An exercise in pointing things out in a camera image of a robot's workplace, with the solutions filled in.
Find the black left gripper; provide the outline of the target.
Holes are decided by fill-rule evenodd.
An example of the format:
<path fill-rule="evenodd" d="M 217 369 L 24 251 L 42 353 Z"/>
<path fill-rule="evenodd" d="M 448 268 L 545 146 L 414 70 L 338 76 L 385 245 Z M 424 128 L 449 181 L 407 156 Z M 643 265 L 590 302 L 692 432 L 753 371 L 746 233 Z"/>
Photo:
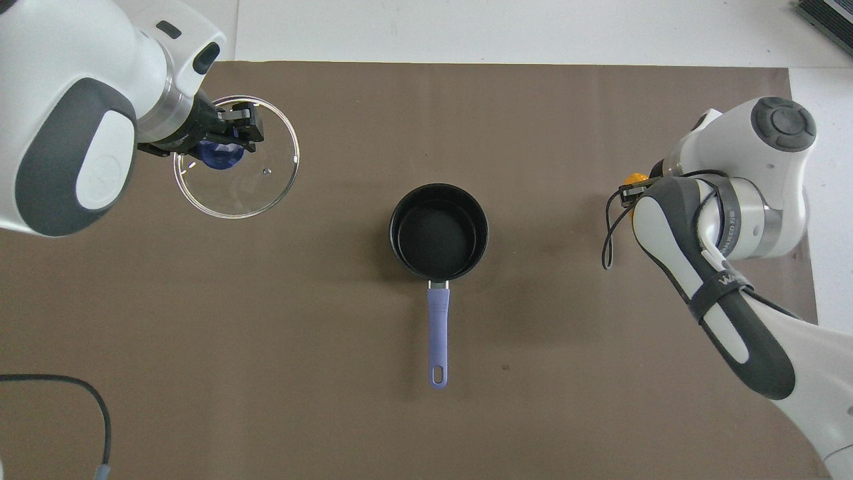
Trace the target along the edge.
<path fill-rule="evenodd" d="M 264 122 L 253 101 L 237 101 L 229 105 L 215 105 L 207 94 L 198 93 L 183 122 L 167 136 L 149 142 L 139 142 L 138 149 L 155 156 L 190 154 L 238 155 L 257 152 L 258 145 L 238 133 L 264 133 Z"/>

